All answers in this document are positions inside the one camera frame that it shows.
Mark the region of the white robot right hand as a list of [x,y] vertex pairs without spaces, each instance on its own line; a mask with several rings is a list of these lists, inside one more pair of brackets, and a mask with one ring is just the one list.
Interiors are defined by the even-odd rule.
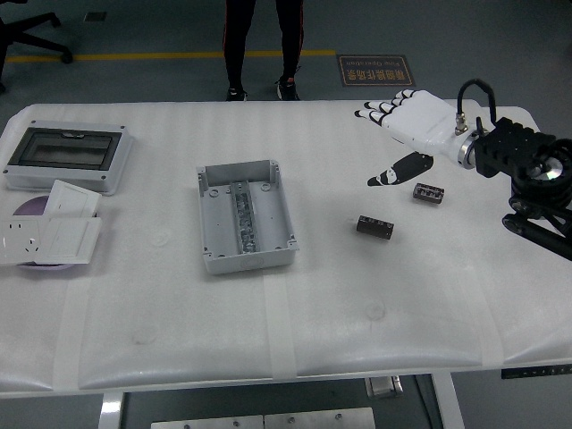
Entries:
[[470,129],[458,120],[464,115],[444,100],[425,90],[402,90],[390,102],[368,101],[355,112],[385,130],[386,134],[412,152],[367,181],[370,187],[398,185],[427,172],[435,156],[471,169]]

